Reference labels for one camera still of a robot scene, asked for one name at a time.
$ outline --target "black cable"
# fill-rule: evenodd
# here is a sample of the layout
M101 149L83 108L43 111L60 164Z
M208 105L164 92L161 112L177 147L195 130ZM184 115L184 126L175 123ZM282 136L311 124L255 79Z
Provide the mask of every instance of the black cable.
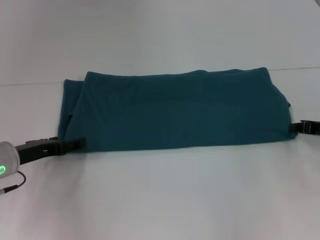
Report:
M10 192L12 190L15 190L15 189L21 187L23 184L25 184L25 182L27 181L26 175L21 171L17 171L17 173L23 176L23 182L21 184L19 184L19 185L12 185L12 186L8 186L8 187L0 189L0 195L1 194L6 194L6 193L8 193L8 192Z
M27 177L26 177L26 175L25 175L23 172L21 172L21 171L16 171L16 172L17 172L18 174L21 174L22 177L23 177L23 182L18 185L18 188L20 188L20 187L21 187L23 184L25 184L25 182L27 181Z

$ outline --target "green light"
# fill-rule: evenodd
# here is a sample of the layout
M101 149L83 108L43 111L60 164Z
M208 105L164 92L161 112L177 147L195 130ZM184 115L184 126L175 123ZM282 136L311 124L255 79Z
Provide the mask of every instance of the green light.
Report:
M5 173L6 167L5 166L0 166L0 175Z

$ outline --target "teal towel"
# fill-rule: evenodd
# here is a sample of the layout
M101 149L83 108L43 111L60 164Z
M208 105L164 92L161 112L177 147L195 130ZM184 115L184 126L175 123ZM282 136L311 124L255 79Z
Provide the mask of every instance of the teal towel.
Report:
M244 145L294 139L290 104L266 68L65 80L60 140L87 152Z

